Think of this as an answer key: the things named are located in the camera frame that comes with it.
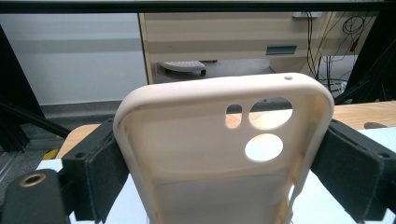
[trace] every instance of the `wall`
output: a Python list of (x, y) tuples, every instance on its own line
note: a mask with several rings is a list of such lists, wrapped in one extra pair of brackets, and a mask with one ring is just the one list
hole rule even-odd
[(41, 105), (122, 100), (147, 85), (136, 14), (0, 15)]

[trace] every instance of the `wooden surface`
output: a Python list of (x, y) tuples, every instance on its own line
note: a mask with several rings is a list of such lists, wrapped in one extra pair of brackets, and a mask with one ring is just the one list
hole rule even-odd
[[(290, 110), (255, 112), (250, 114), (250, 120), (254, 125), (264, 127), (277, 122), (278, 119), (275, 119), (276, 116), (278, 118), (284, 118), (290, 112)], [(334, 108), (334, 115), (332, 117), (356, 130), (364, 129), (364, 124), (367, 122), (375, 122), (387, 127), (396, 127), (396, 101), (361, 105), (337, 105)], [(227, 126), (237, 126), (240, 120), (241, 114), (227, 115)], [(57, 158), (61, 158), (98, 126), (99, 124), (91, 124), (76, 128), (67, 136)]]

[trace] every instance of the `wooden table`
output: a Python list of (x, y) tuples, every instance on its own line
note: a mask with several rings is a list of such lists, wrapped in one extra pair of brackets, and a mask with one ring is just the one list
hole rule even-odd
[[(265, 113), (268, 112), (254, 113), (251, 122), (260, 126), (262, 116)], [(375, 122), (387, 127), (396, 127), (396, 101), (361, 105), (337, 105), (334, 108), (332, 117), (356, 130), (364, 129), (366, 122)], [(233, 125), (233, 123), (240, 122), (240, 119), (240, 114), (227, 115), (227, 124)], [(56, 158), (61, 158), (98, 126), (99, 124), (90, 124), (76, 128), (67, 136)]]

